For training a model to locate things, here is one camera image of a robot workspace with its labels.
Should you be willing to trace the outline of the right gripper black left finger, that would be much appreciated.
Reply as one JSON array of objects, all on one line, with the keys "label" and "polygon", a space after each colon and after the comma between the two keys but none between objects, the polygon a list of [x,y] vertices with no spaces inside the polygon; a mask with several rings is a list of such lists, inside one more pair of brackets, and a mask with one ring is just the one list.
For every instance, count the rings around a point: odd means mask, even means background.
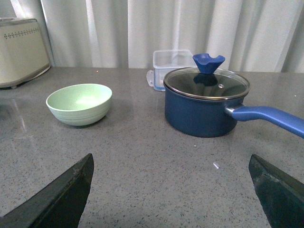
[{"label": "right gripper black left finger", "polygon": [[85,209],[94,173],[86,155],[29,200],[0,219],[2,228],[76,228]]}]

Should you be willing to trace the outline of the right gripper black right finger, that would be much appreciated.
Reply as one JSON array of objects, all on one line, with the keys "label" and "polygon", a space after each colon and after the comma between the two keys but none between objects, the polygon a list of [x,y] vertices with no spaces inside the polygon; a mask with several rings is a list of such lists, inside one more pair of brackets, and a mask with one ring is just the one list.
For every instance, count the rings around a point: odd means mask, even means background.
[{"label": "right gripper black right finger", "polygon": [[255,193],[273,228],[304,226],[304,184],[256,154],[248,169]]}]

